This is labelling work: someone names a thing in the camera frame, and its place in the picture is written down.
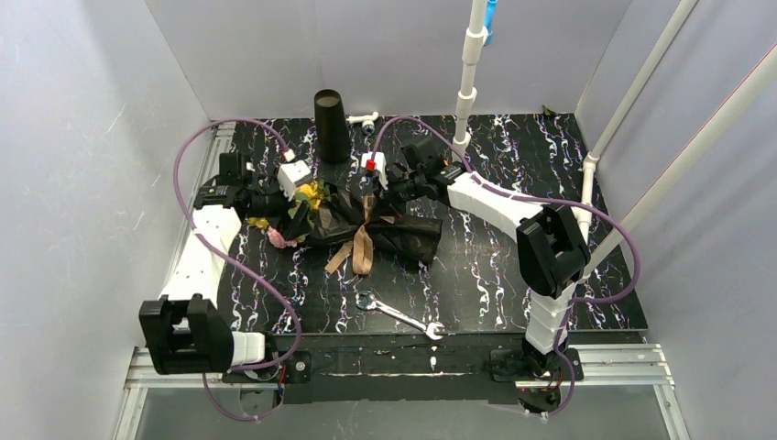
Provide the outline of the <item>tan satin ribbon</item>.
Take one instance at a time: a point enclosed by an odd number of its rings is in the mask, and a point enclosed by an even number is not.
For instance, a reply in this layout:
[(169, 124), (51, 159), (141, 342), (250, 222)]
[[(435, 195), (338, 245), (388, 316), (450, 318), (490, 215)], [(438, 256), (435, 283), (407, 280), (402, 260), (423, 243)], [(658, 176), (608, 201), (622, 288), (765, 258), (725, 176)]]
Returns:
[(352, 270), (359, 276), (368, 275), (374, 262), (374, 243), (367, 232), (367, 225), (376, 206), (377, 197), (366, 195), (362, 199), (364, 221), (356, 230), (352, 240), (345, 242), (324, 267), (327, 274), (334, 273), (348, 257), (352, 258)]

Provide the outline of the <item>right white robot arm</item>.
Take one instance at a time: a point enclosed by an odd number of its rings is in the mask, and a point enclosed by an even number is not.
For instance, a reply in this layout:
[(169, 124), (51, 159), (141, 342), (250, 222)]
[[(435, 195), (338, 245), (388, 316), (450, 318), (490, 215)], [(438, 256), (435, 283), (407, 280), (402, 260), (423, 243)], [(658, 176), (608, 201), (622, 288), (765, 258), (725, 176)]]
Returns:
[(362, 160), (378, 176), (382, 198), (401, 210), (405, 203), (426, 197), (474, 215), (512, 238), (520, 276), (531, 295), (524, 343), (541, 356), (560, 347), (573, 293), (590, 260), (571, 206), (498, 187), (465, 164), (447, 161), (428, 139), (401, 152), (401, 163), (388, 164), (377, 150)]

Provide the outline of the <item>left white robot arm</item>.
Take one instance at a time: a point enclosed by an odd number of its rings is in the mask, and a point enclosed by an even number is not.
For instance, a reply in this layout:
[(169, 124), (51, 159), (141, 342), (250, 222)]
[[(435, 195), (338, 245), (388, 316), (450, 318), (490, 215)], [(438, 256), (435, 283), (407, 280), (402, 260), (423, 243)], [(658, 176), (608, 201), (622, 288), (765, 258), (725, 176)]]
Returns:
[(139, 322), (153, 366), (161, 375), (226, 372), (257, 364), (266, 355), (260, 333), (232, 330), (217, 311), (225, 257), (243, 223), (251, 217), (280, 217), (296, 190), (312, 181), (302, 161), (287, 161), (271, 176), (267, 189), (241, 153), (223, 153), (219, 172), (198, 190), (194, 229), (159, 297), (145, 301)]

